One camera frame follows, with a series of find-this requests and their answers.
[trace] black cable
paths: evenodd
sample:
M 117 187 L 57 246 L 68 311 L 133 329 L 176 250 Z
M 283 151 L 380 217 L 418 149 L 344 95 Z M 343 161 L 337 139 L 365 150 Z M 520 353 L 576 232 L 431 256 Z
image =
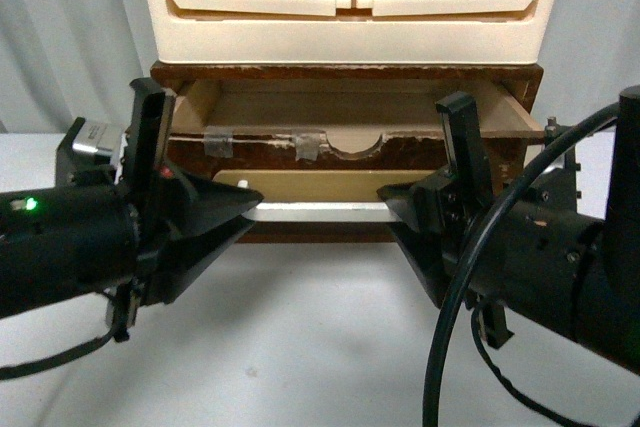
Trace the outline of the black cable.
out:
M 96 337 L 95 339 L 83 344 L 76 345 L 75 347 L 65 350 L 64 352 L 60 352 L 59 354 L 52 355 L 51 357 L 25 362 L 23 364 L 2 367 L 0 368 L 0 381 L 18 379 L 20 377 L 26 377 L 28 375 L 39 374 L 46 370 L 55 369 L 56 367 L 60 367 L 84 357 L 85 355 L 91 354 L 100 347 L 106 345 L 116 335 L 116 333 L 124 327 L 125 320 L 122 315 L 116 315 L 118 309 L 112 295 L 105 292 L 96 293 L 106 297 L 114 309 L 114 321 L 111 324 L 111 328 L 105 335 L 102 337 Z
M 539 404 L 538 402 L 533 400 L 531 397 L 528 397 L 527 395 L 525 395 L 524 393 L 516 389 L 511 383 L 511 381 L 507 379 L 504 375 L 502 375 L 502 372 L 500 372 L 500 369 L 498 368 L 498 366 L 496 366 L 491 360 L 491 357 L 489 357 L 487 350 L 484 348 L 484 345 L 482 344 L 482 339 L 480 338 L 480 330 L 481 330 L 480 319 L 479 319 L 480 314 L 488 304 L 493 302 L 493 300 L 494 299 L 492 299 L 491 297 L 484 297 L 478 303 L 478 305 L 476 305 L 475 309 L 473 309 L 473 313 L 471 314 L 471 334 L 473 335 L 473 342 L 476 344 L 476 348 L 478 349 L 480 356 L 485 361 L 489 369 L 491 369 L 491 372 L 493 372 L 493 375 L 496 376 L 496 378 L 502 384 L 502 386 L 506 389 L 506 391 L 509 392 L 518 402 L 530 408 L 534 412 L 540 415 L 544 415 L 547 419 L 552 420 L 555 423 L 562 425 L 564 427 L 593 427 L 591 424 L 583 424 L 581 422 L 576 422 L 575 420 L 571 420 L 568 417 L 565 417 L 549 409 L 548 407 L 545 407 L 544 405 Z
M 502 191 L 487 212 L 487 215 L 480 222 L 479 227 L 471 234 L 458 262 L 458 270 L 447 290 L 431 343 L 422 401 L 423 426 L 437 427 L 438 425 L 442 375 L 453 326 L 471 278 L 477 269 L 476 262 L 478 257 L 487 245 L 496 226 L 556 158 L 585 137 L 617 119 L 619 110 L 618 103 L 611 104 L 572 127 L 549 144 L 525 167 L 522 175 Z

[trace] wooden drawer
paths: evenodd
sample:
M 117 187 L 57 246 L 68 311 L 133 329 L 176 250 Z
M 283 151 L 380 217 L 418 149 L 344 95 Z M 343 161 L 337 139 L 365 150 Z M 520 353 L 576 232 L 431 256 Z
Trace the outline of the wooden drawer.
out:
M 529 116 L 542 76 L 538 66 L 156 63 L 152 76 L 178 93 L 169 157 L 222 182 L 248 180 L 271 201 L 372 201 L 382 185 L 442 167 L 435 102 L 457 90 L 476 98 L 496 190 L 521 171 L 526 146 L 543 138 Z M 291 240 L 287 231 L 296 241 L 318 237 L 301 238 L 300 229 L 282 225 L 280 235 L 267 235 L 274 227 L 256 226 L 254 240 Z M 337 238 L 363 240 L 358 232 L 367 232 L 366 240 L 384 238 L 360 227 Z M 336 239 L 327 237 L 326 226 L 318 232 Z

